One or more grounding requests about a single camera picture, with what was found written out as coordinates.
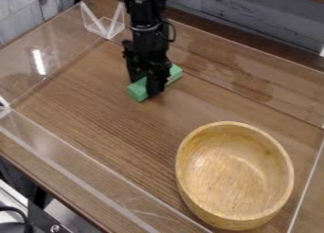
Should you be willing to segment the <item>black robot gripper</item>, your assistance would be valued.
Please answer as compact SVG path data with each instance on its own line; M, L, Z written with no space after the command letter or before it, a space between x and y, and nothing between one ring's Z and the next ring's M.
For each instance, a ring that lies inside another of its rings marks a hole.
M147 74L146 89L149 97L153 98L165 91L170 77L171 62L167 51L173 39L169 24L131 25L130 31L131 40L122 41L130 82L135 83Z

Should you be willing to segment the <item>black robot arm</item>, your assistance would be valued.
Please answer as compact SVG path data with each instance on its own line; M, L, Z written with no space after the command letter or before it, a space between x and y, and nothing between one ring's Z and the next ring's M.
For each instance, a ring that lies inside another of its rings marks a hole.
M131 82L146 78L149 97L163 92L173 63L167 57L171 25L165 16L166 0L125 0L130 17L131 39L123 40L123 56Z

